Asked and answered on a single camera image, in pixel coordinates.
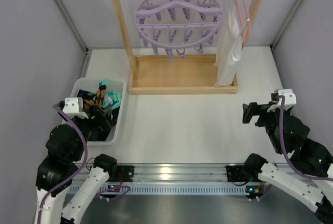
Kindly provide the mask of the brown argyle sock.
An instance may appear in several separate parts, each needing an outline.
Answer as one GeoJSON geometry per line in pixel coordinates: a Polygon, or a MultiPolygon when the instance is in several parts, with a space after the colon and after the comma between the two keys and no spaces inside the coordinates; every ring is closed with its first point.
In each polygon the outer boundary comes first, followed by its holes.
{"type": "Polygon", "coordinates": [[[97,90],[96,97],[94,100],[84,100],[83,99],[83,108],[89,109],[91,107],[98,107],[100,109],[103,108],[104,96],[106,93],[106,89],[99,89],[97,90]]]}

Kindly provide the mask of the green sock front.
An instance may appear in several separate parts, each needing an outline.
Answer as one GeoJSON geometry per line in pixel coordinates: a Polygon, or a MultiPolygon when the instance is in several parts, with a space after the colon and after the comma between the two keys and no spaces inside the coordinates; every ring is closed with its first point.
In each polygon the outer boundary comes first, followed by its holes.
{"type": "Polygon", "coordinates": [[[107,91],[104,96],[103,108],[111,107],[112,110],[115,110],[121,105],[121,93],[113,90],[107,91]]]}

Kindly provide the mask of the green sock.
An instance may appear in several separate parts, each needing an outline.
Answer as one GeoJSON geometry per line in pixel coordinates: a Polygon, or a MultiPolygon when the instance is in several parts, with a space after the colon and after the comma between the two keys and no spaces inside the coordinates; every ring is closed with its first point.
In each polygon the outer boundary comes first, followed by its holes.
{"type": "Polygon", "coordinates": [[[106,89],[106,88],[108,87],[108,85],[110,84],[110,82],[111,82],[110,79],[102,80],[102,81],[99,83],[98,88],[99,88],[99,89],[106,89]]]}
{"type": "Polygon", "coordinates": [[[111,107],[112,110],[115,110],[121,105],[121,93],[113,90],[107,91],[104,96],[103,108],[111,107]]]}

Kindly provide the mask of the purple round clip hanger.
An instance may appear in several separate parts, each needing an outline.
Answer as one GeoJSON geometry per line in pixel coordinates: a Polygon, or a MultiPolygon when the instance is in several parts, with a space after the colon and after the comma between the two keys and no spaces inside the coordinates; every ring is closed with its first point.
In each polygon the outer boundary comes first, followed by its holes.
{"type": "Polygon", "coordinates": [[[216,0],[144,0],[134,15],[143,46],[155,56],[163,49],[174,60],[189,48],[201,54],[204,43],[213,44],[222,7],[216,0]]]}

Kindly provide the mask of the black blue grey sock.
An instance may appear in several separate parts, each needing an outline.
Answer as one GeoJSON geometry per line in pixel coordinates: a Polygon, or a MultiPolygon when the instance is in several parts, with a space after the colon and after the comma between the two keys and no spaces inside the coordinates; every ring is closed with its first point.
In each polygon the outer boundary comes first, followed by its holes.
{"type": "Polygon", "coordinates": [[[117,107],[115,109],[112,109],[112,107],[107,107],[107,108],[103,109],[104,117],[106,118],[108,123],[111,125],[111,127],[114,127],[117,124],[119,110],[120,110],[119,107],[117,107]]]}

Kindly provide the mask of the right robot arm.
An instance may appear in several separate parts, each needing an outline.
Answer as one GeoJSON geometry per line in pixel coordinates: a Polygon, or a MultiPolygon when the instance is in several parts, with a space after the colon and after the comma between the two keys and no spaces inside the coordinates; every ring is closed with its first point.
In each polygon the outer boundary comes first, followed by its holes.
{"type": "Polygon", "coordinates": [[[332,155],[322,144],[308,138],[310,128],[290,110],[270,111],[272,106],[272,102],[243,104],[242,122],[248,124],[257,116],[255,125],[265,129],[275,152],[285,157],[296,174],[313,181],[315,186],[282,172],[255,153],[244,162],[244,174],[249,181],[264,181],[286,192],[312,211],[321,223],[332,223],[332,155]]]}

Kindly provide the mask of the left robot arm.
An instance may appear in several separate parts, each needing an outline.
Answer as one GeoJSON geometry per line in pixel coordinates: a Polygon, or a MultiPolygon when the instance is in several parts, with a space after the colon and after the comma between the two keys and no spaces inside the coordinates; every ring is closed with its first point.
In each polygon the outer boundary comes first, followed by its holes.
{"type": "Polygon", "coordinates": [[[115,176],[117,159],[106,154],[95,157],[93,166],[80,190],[63,206],[72,179],[87,162],[87,141],[107,130],[110,123],[103,110],[93,106],[84,109],[87,117],[69,117],[64,108],[54,108],[66,120],[52,129],[46,142],[47,156],[37,169],[37,208],[35,223],[80,223],[99,188],[115,176]]]}

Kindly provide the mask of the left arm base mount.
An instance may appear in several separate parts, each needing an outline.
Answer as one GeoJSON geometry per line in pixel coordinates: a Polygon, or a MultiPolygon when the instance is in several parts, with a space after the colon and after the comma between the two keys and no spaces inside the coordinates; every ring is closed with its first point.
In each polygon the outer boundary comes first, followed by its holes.
{"type": "Polygon", "coordinates": [[[88,179],[93,181],[99,180],[104,182],[124,183],[132,182],[134,175],[134,167],[129,165],[111,165],[107,164],[94,164],[87,176],[88,179]]]}

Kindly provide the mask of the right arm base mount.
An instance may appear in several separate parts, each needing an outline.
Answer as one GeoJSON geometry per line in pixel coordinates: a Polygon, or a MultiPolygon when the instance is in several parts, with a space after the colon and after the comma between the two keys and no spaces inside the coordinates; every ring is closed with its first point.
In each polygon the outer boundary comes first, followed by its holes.
{"type": "Polygon", "coordinates": [[[261,174],[259,167],[251,167],[245,165],[227,165],[226,174],[228,182],[237,183],[249,183],[249,182],[259,182],[259,181],[269,181],[274,177],[265,177],[261,174]]]}

